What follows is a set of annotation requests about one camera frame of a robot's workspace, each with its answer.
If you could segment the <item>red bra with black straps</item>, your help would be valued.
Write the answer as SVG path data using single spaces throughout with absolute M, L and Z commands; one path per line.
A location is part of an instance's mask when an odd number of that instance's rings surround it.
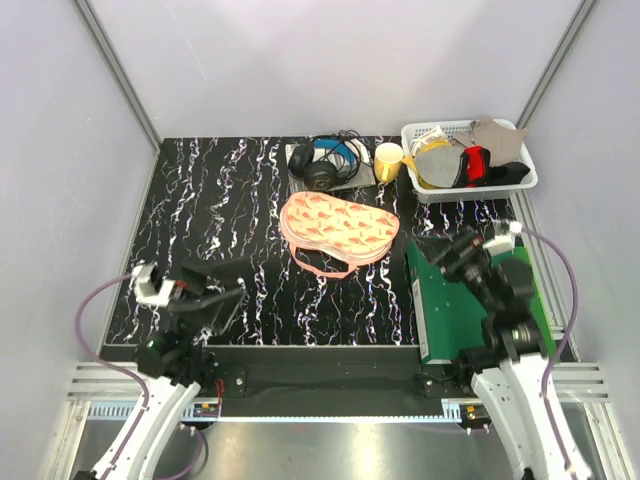
M 486 184 L 490 171 L 491 153 L 476 145 L 466 148 L 460 156 L 460 171 L 456 187 L 475 188 Z

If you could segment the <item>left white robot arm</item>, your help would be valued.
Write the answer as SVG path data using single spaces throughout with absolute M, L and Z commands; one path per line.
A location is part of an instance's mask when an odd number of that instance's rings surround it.
M 185 260 L 175 276 L 160 275 L 154 262 L 140 263 L 106 282 L 129 283 L 136 302 L 161 309 L 171 322 L 144 338 L 134 351 L 130 370 L 102 359 L 93 360 L 120 373 L 140 388 L 138 400 L 115 440 L 97 463 L 76 473 L 78 479 L 150 479 L 183 413 L 196 398 L 222 394 L 215 353 L 199 336 L 204 328 L 226 333 L 248 295 L 246 257 L 227 260 Z

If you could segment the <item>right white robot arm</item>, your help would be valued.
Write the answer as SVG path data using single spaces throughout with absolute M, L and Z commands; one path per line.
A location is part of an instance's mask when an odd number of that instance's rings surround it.
M 515 245 L 517 222 L 500 225 L 489 240 L 466 229 L 426 238 L 425 260 L 449 283 L 463 285 L 486 313 L 482 343 L 459 351 L 454 384 L 477 396 L 498 433 L 516 479 L 589 479 L 592 470 L 577 446 L 551 379 L 550 354 L 531 302 L 532 267 L 518 258 L 493 258 Z

